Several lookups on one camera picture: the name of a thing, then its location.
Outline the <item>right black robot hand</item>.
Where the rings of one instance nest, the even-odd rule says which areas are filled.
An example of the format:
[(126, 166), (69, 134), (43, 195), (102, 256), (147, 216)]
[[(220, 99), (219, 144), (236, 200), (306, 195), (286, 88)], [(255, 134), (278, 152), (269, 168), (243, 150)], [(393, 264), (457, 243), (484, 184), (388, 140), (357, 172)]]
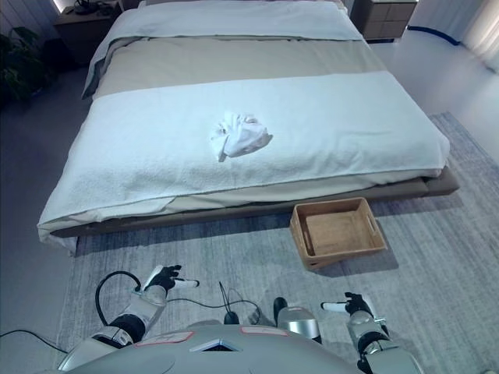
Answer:
[(368, 312), (373, 318), (376, 316), (376, 310), (370, 296), (345, 293), (346, 300), (343, 302), (322, 302), (320, 307), (328, 312), (343, 312), (352, 315), (354, 312)]

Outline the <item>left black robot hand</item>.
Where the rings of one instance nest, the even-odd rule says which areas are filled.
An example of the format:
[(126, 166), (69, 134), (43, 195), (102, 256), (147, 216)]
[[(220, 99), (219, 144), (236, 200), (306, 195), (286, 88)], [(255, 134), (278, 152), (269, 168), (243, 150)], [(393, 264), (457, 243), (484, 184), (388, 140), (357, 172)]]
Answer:
[(165, 301), (172, 289), (197, 288), (198, 280), (185, 279), (179, 276), (181, 265), (158, 265), (143, 286), (142, 292), (147, 298), (155, 301)]

